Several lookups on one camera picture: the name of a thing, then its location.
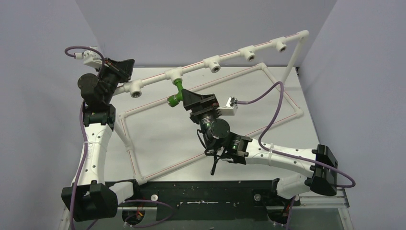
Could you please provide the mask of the white PVC pipe frame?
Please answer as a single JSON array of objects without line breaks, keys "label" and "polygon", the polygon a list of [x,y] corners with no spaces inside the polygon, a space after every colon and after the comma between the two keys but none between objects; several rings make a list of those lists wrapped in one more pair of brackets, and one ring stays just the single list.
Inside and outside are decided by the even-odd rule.
[{"label": "white PVC pipe frame", "polygon": [[[158,75],[155,75],[155,76],[151,76],[151,77],[148,77],[145,79],[131,80],[127,83],[123,83],[121,86],[119,86],[117,88],[117,90],[114,92],[113,95],[116,96],[121,93],[129,93],[131,97],[139,98],[142,95],[141,89],[144,88],[145,86],[152,85],[154,83],[164,81],[164,80],[170,80],[173,84],[173,82],[176,79],[182,80],[182,76],[184,74],[190,73],[193,71],[197,71],[197,70],[203,69],[203,68],[209,69],[212,73],[217,73],[221,69],[221,66],[220,66],[221,62],[227,61],[229,59],[237,58],[237,57],[244,57],[244,59],[246,59],[246,61],[252,62],[256,57],[256,54],[255,54],[256,51],[267,49],[267,48],[275,48],[278,52],[282,53],[287,48],[286,43],[291,42],[291,41],[297,41],[297,45],[293,51],[293,54],[282,75],[282,78],[281,78],[282,83],[285,83],[290,72],[294,68],[294,64],[302,50],[302,46],[307,41],[308,37],[309,37],[309,31],[303,30],[303,31],[299,31],[299,32],[289,35],[289,36],[283,36],[283,37],[272,39],[272,40],[262,43],[262,44],[258,44],[258,45],[254,45],[254,46],[246,46],[246,47],[240,48],[237,51],[233,51],[233,52],[230,52],[227,54],[208,57],[206,59],[203,59],[200,62],[196,62],[196,63],[190,64],[190,65],[184,66],[184,67],[172,68],[172,69],[169,69],[169,70],[167,70],[163,73],[160,73]],[[197,92],[199,90],[206,89],[208,87],[226,82],[233,78],[240,77],[242,75],[245,75],[245,74],[251,73],[253,71],[257,71],[257,70],[261,70],[262,72],[264,72],[264,74],[266,74],[266,76],[271,80],[272,83],[276,83],[277,79],[269,71],[268,66],[266,66],[266,64],[264,64],[262,62],[253,67],[244,69],[239,72],[235,72],[231,75],[227,75],[225,77],[204,83],[202,85],[195,86],[195,87],[191,88],[190,91]],[[295,103],[295,101],[286,92],[286,90],[282,90],[282,87],[280,86],[278,91],[280,93],[282,93],[283,99],[285,99],[287,101],[287,103],[292,107],[292,109],[294,110],[294,114],[292,114],[288,117],[285,117],[279,121],[276,121],[275,122],[276,125],[279,126],[279,125],[287,123],[293,119],[302,117],[304,115],[303,110]],[[130,139],[130,134],[127,132],[128,130],[127,130],[127,126],[126,126],[126,118],[131,115],[140,113],[144,110],[161,105],[164,102],[167,102],[167,100],[165,98],[145,104],[143,106],[137,107],[132,110],[122,112],[118,115],[119,122],[118,122],[118,125],[115,125],[115,127],[118,127],[117,135],[120,137],[120,139],[122,140],[122,142],[124,143],[124,145],[126,147],[126,151],[128,152],[130,160],[131,160],[134,179],[137,180],[139,185],[146,184],[149,181],[153,181],[154,179],[157,179],[162,176],[166,176],[170,173],[173,173],[176,170],[185,168],[185,167],[203,159],[203,157],[204,157],[204,153],[201,153],[192,158],[186,159],[184,161],[171,165],[167,168],[164,168],[151,175],[148,175],[148,176],[142,175],[141,171],[139,170],[139,165],[138,165],[136,154],[135,154],[134,143]]]}]

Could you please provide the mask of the green plastic water faucet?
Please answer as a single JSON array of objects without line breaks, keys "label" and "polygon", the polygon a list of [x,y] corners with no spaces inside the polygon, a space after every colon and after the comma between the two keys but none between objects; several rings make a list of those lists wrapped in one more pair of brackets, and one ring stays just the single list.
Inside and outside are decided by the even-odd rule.
[{"label": "green plastic water faucet", "polygon": [[176,79],[173,84],[176,86],[178,92],[174,95],[171,95],[170,97],[167,98],[167,104],[170,107],[175,107],[177,106],[181,101],[183,101],[183,95],[182,95],[182,90],[183,85],[182,85],[182,80],[181,79]]}]

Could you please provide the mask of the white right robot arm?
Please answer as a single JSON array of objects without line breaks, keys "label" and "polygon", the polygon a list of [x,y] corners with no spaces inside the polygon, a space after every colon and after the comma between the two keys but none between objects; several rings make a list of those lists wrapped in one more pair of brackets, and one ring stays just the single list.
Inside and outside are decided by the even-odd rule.
[{"label": "white right robot arm", "polygon": [[326,145],[316,149],[294,149],[265,144],[254,138],[231,132],[227,121],[220,118],[219,104],[214,94],[198,94],[181,90],[183,107],[190,119],[200,126],[198,133],[206,156],[214,161],[236,164],[260,164],[292,171],[278,178],[269,191],[272,203],[280,205],[295,195],[312,191],[323,196],[337,194],[338,161]]}]

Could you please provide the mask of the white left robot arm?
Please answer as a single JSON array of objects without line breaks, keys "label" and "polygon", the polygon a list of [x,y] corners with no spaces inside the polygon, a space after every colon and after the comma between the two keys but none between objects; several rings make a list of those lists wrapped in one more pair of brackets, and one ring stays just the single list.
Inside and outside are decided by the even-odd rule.
[{"label": "white left robot arm", "polygon": [[83,152],[75,179],[64,187],[61,198],[76,222],[116,216],[118,206],[140,203],[142,193],[136,180],[115,182],[104,179],[106,153],[114,131],[116,109],[111,99],[118,84],[131,79],[135,61],[105,59],[99,74],[87,73],[78,80],[81,97],[81,131]]}]

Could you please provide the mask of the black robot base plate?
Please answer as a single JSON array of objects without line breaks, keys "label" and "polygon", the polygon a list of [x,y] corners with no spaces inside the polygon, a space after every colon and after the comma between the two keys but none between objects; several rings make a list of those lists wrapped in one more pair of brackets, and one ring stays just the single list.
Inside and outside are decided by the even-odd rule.
[{"label": "black robot base plate", "polygon": [[157,220],[171,216],[170,220],[236,220],[287,221],[291,207],[301,204],[299,197],[285,199],[277,196],[278,180],[254,181],[190,181],[147,182],[134,186],[131,200],[151,201],[157,196],[158,204],[132,203],[121,207],[134,207],[139,211],[155,208]]}]

